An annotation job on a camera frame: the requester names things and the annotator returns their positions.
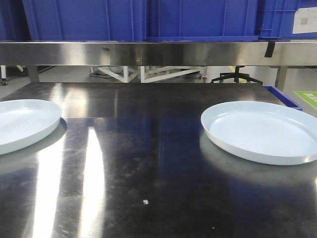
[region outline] blue plastic crate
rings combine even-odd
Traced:
[[[23,0],[32,40],[142,41],[145,0]]]
[[[317,0],[259,0],[257,33],[261,38],[317,38]]]
[[[0,41],[30,40],[22,0],[0,0]]]
[[[149,41],[252,41],[258,0],[148,0]]]
[[[273,94],[277,99],[279,99],[285,106],[289,108],[293,108],[299,111],[302,111],[303,108],[299,105],[294,99],[288,96],[286,93],[280,91],[278,88],[274,86],[264,86],[271,94]]]

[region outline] white plate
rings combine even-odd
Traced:
[[[241,158],[271,165],[317,159],[317,118],[271,103],[229,102],[204,111],[208,138]]]
[[[43,100],[0,103],[0,155],[32,145],[59,124],[61,108]]]

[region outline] metal table leg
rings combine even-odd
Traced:
[[[40,78],[39,78],[39,72],[38,72],[37,66],[29,65],[28,71],[29,71],[31,83],[39,83]]]
[[[287,66],[279,66],[277,70],[275,86],[282,91],[284,90],[285,86],[287,68]]]
[[[8,81],[6,80],[5,65],[1,65],[1,80],[3,85],[8,85]]]

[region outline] black strap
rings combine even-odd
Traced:
[[[264,55],[265,58],[272,58],[275,49],[275,42],[270,41],[267,45],[266,53]]]

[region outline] white label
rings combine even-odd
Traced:
[[[300,8],[295,13],[293,34],[317,32],[317,7]]]

